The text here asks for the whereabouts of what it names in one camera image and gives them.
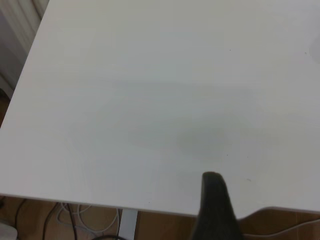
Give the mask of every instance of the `wooden floor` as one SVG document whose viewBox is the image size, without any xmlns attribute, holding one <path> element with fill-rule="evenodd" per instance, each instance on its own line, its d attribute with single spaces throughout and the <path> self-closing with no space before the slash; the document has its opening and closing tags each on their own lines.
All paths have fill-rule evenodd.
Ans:
<svg viewBox="0 0 320 240">
<path fill-rule="evenodd" d="M 9 105 L 9 99 L 0 91 L 0 126 Z M 15 214 L 23 199 L 6 197 L 4 206 L 0 209 L 0 220 L 14 225 Z M 28 199 L 22 206 L 17 218 L 17 231 L 20 240 L 41 240 L 44 221 L 55 205 L 55 202 Z M 73 231 L 70 226 L 58 224 L 57 211 L 50 219 L 46 240 L 72 240 Z M 83 221 L 95 230 L 103 229 L 111 223 L 116 214 L 114 208 L 91 207 L 83 213 Z M 64 212 L 61 219 L 70 223 L 69 215 Z M 320 214 L 311 214 L 294 211 L 261 210 L 239 221 L 241 230 L 247 234 L 271 234 L 292 227 L 305 221 L 320 219 Z M 151 212 L 139 212 L 135 230 L 135 240 L 188 240 L 195 223 L 194 217 L 177 216 Z M 115 233 L 116 224 L 105 232 Z M 79 240 L 90 240 L 92 235 L 77 230 Z M 320 240 L 320 223 L 302 226 L 279 235 L 277 237 L 260 238 L 250 237 L 249 240 Z"/>
</svg>

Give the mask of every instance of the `cable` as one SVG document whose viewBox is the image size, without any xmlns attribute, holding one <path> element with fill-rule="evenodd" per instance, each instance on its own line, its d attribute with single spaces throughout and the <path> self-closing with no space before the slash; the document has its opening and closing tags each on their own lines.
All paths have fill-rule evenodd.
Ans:
<svg viewBox="0 0 320 240">
<path fill-rule="evenodd" d="M 15 212 L 15 216 L 14 216 L 14 228 L 17 229 L 18 226 L 18 214 L 20 212 L 21 207 L 23 206 L 23 204 L 25 204 L 25 202 L 27 201 L 27 199 L 23 199 L 23 201 L 20 203 L 20 205 L 18 206 L 16 212 Z"/>
<path fill-rule="evenodd" d="M 79 222 L 82 224 L 82 226 L 87 229 L 88 231 L 92 232 L 92 233 L 96 233 L 96 234 L 99 234 L 99 233 L 103 233 L 105 231 L 107 231 L 109 228 L 112 227 L 112 225 L 115 223 L 115 221 L 117 220 L 117 218 L 119 218 L 119 213 L 118 213 L 118 209 L 116 209 L 116 214 L 112 220 L 112 222 L 110 223 L 109 226 L 107 226 L 105 229 L 102 229 L 102 230 L 93 230 L 91 228 L 89 228 L 85 223 L 84 221 L 82 220 L 82 217 L 80 215 L 80 207 L 81 205 L 79 204 L 78 207 L 77 207 L 77 215 L 78 215 L 78 218 L 79 218 Z"/>
<path fill-rule="evenodd" d="M 74 217 L 72 216 L 72 211 L 71 211 L 71 208 L 70 208 L 69 203 L 67 203 L 66 206 L 67 206 L 67 208 L 68 208 L 68 210 L 69 210 L 69 215 L 70 215 L 70 219 L 71 219 L 71 224 L 72 224 L 72 229 L 73 229 L 74 240 L 78 240 L 77 229 L 76 229 Z"/>
<path fill-rule="evenodd" d="M 60 220 L 60 214 L 62 213 L 63 210 L 64 210 L 64 209 L 61 207 L 61 208 L 59 209 L 59 211 L 57 212 L 57 214 L 56 214 L 56 216 L 55 216 L 56 221 L 57 221 L 59 224 L 62 224 L 62 225 L 68 226 L 68 227 L 69 227 L 69 226 L 72 226 L 71 223 L 63 222 L 63 221 Z M 85 232 L 87 232 L 87 233 L 92 234 L 94 237 L 97 236 L 94 232 L 89 231 L 89 230 L 87 230 L 86 228 L 84 228 L 84 227 L 82 227 L 82 226 L 76 225 L 75 227 L 76 227 L 77 229 L 80 229 L 80 230 L 82 230 L 82 231 L 85 231 Z"/>
<path fill-rule="evenodd" d="M 300 227 L 302 227 L 302 226 L 309 225 L 309 224 L 315 224 L 315 223 L 318 223 L 318 222 L 320 222 L 320 218 L 319 218 L 319 219 L 316 219 L 316 220 L 306 221 L 306 222 L 297 224 L 297 225 L 295 225 L 295 226 L 292 226 L 292 227 L 289 227 L 289 228 L 287 228 L 287 229 L 278 231 L 278 232 L 276 232 L 276 233 L 263 234 L 263 235 L 259 235 L 259 234 L 243 234 L 243 236 L 244 236 L 244 237 L 253 237 L 253 238 L 271 238 L 271 237 L 275 237 L 275 236 L 278 236 L 278 235 L 287 233 L 287 232 L 289 232 L 289 231 L 291 231 L 291 230 L 293 230 L 293 229 L 297 229 L 297 228 L 300 228 Z"/>
<path fill-rule="evenodd" d="M 92 240 L 101 240 L 101 239 L 118 239 L 118 240 L 127 240 L 122 236 L 117 236 L 117 235 L 112 235 L 112 234 L 108 234 L 108 235 L 103 235 L 103 236 L 97 236 L 95 238 L 93 238 Z"/>
<path fill-rule="evenodd" d="M 0 199 L 0 209 L 2 209 L 2 207 L 5 205 L 4 201 L 5 201 L 6 197 L 3 196 L 1 199 Z"/>
<path fill-rule="evenodd" d="M 66 207 L 64 206 L 64 204 L 65 203 L 62 203 L 61 202 L 61 207 L 62 207 L 62 209 L 65 211 L 65 212 L 69 212 L 67 209 L 66 209 Z M 82 214 L 82 213 L 84 213 L 85 211 L 87 211 L 89 208 L 91 208 L 91 205 L 89 205 L 89 206 L 87 206 L 85 209 L 83 209 L 83 210 L 81 210 L 80 211 L 80 213 Z"/>
<path fill-rule="evenodd" d="M 42 231 L 42 240 L 45 240 L 48 222 L 49 222 L 49 220 L 50 220 L 50 218 L 51 218 L 52 214 L 54 213 L 57 206 L 58 206 L 58 203 L 56 202 L 44 220 L 43 231 Z"/>
<path fill-rule="evenodd" d="M 119 216 L 119 209 L 116 209 L 116 218 L 117 218 L 117 226 L 116 226 L 116 235 L 119 236 L 119 229 L 120 229 L 120 216 Z"/>
</svg>

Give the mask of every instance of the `black cable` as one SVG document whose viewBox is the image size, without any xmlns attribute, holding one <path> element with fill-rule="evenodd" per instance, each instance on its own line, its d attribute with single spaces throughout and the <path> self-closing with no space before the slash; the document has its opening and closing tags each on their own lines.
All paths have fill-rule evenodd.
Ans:
<svg viewBox="0 0 320 240">
<path fill-rule="evenodd" d="M 49 220 L 50 220 L 50 218 L 51 218 L 52 214 L 54 213 L 57 206 L 58 206 L 58 203 L 56 203 L 54 205 L 54 207 L 50 210 L 50 212 L 48 213 L 48 215 L 45 218 L 45 221 L 43 224 L 43 231 L 42 231 L 42 240 L 45 240 L 48 222 L 49 222 Z"/>
<path fill-rule="evenodd" d="M 112 235 L 112 234 L 107 234 L 103 236 L 97 236 L 93 238 L 92 240 L 100 240 L 100 239 L 118 239 L 118 240 L 127 240 L 122 236 L 117 236 L 117 235 Z"/>
<path fill-rule="evenodd" d="M 5 205 L 5 199 L 6 199 L 6 197 L 5 196 L 3 196 L 1 199 L 0 199 L 0 209 L 2 209 L 2 207 Z"/>
<path fill-rule="evenodd" d="M 69 203 L 67 203 L 66 206 L 67 206 L 67 208 L 68 208 L 68 210 L 69 210 L 69 215 L 70 215 L 71 224 L 72 224 L 72 228 L 73 228 L 74 240 L 78 240 L 76 225 L 75 225 L 74 218 L 73 218 L 73 216 L 72 216 L 71 207 L 70 207 Z"/>
<path fill-rule="evenodd" d="M 20 212 L 20 209 L 22 208 L 23 204 L 25 204 L 25 202 L 27 201 L 27 199 L 23 199 L 23 201 L 20 203 L 20 205 L 18 206 L 16 212 L 15 212 L 15 216 L 14 216 L 14 228 L 16 229 L 16 231 L 18 232 L 18 236 L 16 237 L 17 239 L 19 238 L 19 231 L 18 231 L 18 214 Z"/>
</svg>

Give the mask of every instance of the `desk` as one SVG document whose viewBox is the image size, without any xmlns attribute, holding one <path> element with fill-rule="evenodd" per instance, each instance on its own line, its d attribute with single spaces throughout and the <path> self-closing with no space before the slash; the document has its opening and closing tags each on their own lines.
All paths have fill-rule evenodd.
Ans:
<svg viewBox="0 0 320 240">
<path fill-rule="evenodd" d="M 51 0 L 0 130 L 0 194 L 196 215 L 320 211 L 320 3 Z"/>
</svg>

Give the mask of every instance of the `black object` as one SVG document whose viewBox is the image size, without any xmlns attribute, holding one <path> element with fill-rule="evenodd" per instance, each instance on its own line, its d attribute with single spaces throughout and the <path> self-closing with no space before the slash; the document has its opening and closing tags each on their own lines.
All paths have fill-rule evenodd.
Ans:
<svg viewBox="0 0 320 240">
<path fill-rule="evenodd" d="M 200 211 L 191 240 L 243 240 L 223 177 L 202 175 Z"/>
<path fill-rule="evenodd" d="M 72 229 L 73 229 L 74 240 L 77 240 L 77 239 L 78 239 L 77 229 L 76 229 L 76 224 L 75 224 L 75 221 L 74 221 L 74 217 L 72 216 L 71 207 L 70 207 L 69 203 L 67 203 L 66 206 L 67 206 L 67 208 L 68 208 L 69 215 L 70 215 L 70 219 L 71 219 L 71 224 L 72 224 Z"/>
<path fill-rule="evenodd" d="M 43 224 L 43 231 L 42 231 L 42 240 L 45 240 L 46 238 L 46 231 L 47 231 L 47 226 L 48 226 L 48 222 L 52 216 L 52 214 L 54 213 L 56 207 L 58 206 L 58 203 L 56 202 L 55 205 L 53 206 L 53 208 L 50 210 L 50 212 L 48 213 L 48 215 L 45 218 L 44 224 Z"/>
<path fill-rule="evenodd" d="M 112 235 L 112 234 L 108 234 L 108 235 L 102 235 L 102 236 L 97 236 L 92 240 L 101 240 L 101 239 L 118 239 L 118 240 L 126 240 L 125 238 L 121 237 L 121 236 L 117 236 L 117 235 Z"/>
</svg>

